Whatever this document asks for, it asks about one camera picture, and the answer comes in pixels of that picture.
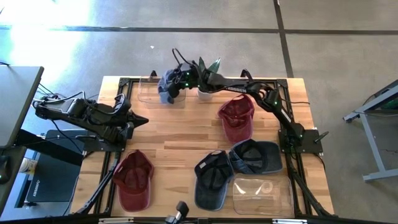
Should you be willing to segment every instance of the navy baseball cap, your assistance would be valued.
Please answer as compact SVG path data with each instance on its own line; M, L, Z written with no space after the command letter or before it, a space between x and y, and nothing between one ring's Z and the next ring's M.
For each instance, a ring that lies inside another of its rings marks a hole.
M210 211L220 210L224 205L228 183L234 175L226 152L208 154L195 166L195 173L197 207Z
M243 174L270 174L282 170L279 146L274 142L253 139L236 143L229 159L237 172Z

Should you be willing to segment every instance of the transparent plastic box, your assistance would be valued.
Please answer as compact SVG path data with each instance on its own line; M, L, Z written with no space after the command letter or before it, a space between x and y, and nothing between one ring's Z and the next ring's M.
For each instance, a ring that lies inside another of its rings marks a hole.
M173 99L174 103L162 102L158 92L159 77L140 77L138 86L138 100L145 104L149 109L152 108L184 108L186 90L180 90L180 93Z
M233 203L240 215L294 217L292 186L286 176L236 175Z

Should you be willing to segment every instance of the wooden table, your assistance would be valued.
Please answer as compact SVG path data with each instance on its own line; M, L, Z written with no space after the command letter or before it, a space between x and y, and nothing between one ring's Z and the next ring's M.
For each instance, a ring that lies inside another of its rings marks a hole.
M99 102L114 105L114 97L118 90L120 77L104 77ZM292 101L308 101L302 78L288 78L290 99ZM232 182L229 183L228 194L224 207L218 212L199 209L194 202L196 176L193 168L208 153L223 149L229 150L231 144L226 140L221 121L216 112L218 108L236 93L221 91L214 94L211 101L203 102L196 96L196 89L188 90L185 107L182 109L149 109L137 99L138 83L133 87L131 96L132 109L138 115L149 119L149 123L134 130L132 140L127 142L122 159L136 149L147 155L155 165L152 179L152 198L150 207L141 212L125 212L115 192L113 217L166 217L176 213L178 201L185 201L190 209L189 217L226 217L254 218L264 215L238 215L233 208ZM252 138L257 141L278 142L278 120L272 113L267 113L255 104L254 132ZM294 118L304 128L314 127L310 107L307 104L293 104ZM93 153L83 161L80 176L73 198L71 212L83 206L100 181L100 173L104 154ZM307 185L324 208L333 213L325 171L319 158L312 154L302 154ZM287 175L284 164L282 171L275 175ZM108 198L108 188L104 190L101 210ZM304 212L302 192L297 191L300 208Z

